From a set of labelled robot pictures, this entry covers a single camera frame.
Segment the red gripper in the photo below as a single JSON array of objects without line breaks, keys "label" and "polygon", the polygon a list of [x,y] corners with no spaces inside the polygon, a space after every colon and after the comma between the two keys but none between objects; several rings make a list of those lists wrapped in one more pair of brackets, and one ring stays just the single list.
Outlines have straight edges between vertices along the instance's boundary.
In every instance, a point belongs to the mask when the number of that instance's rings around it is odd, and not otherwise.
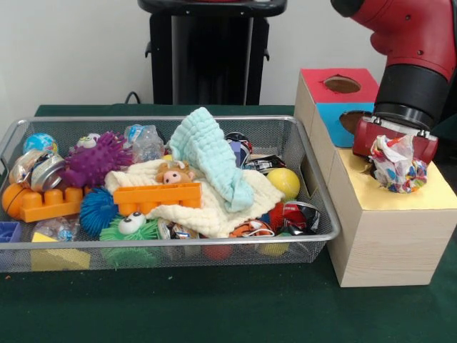
[{"label": "red gripper", "polygon": [[429,164],[438,148],[438,138],[424,129],[394,123],[379,117],[361,117],[354,135],[353,153],[368,156],[377,136],[385,135],[389,139],[405,135],[413,137],[413,157]]}]

